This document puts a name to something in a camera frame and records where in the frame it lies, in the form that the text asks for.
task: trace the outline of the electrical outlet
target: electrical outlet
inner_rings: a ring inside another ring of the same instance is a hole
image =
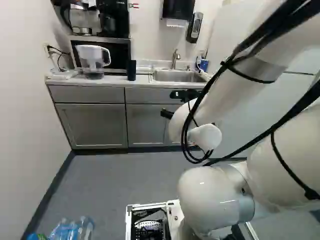
[[[45,55],[46,55],[47,58],[50,58],[50,57],[51,57],[51,53],[50,53],[49,50],[48,50],[48,46],[50,46],[50,44],[48,44],[48,43],[44,43],[44,44],[43,44],[43,48],[44,48],[44,51],[45,51]]]

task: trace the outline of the paper towel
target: paper towel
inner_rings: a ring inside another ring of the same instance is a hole
[[[182,19],[173,19],[173,18],[166,19],[167,27],[184,28],[187,24],[188,24],[188,21],[182,20]]]

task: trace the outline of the microwave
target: microwave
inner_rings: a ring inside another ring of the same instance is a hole
[[[106,48],[110,52],[111,63],[104,66],[104,74],[119,74],[124,75],[127,73],[127,65],[131,60],[131,40],[129,38],[112,38],[100,36],[69,36],[71,44],[71,57],[75,68],[80,68],[80,58],[76,49],[77,45],[96,45]]]

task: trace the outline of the sink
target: sink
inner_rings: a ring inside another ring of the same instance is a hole
[[[207,83],[197,72],[178,70],[178,69],[160,69],[155,70],[152,75],[152,81],[171,82],[171,83]]]

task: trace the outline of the soap dispenser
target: soap dispenser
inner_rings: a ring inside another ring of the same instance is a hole
[[[186,31],[186,40],[191,44],[195,44],[198,41],[203,17],[204,14],[202,12],[195,12],[192,21],[189,21],[188,30]]]

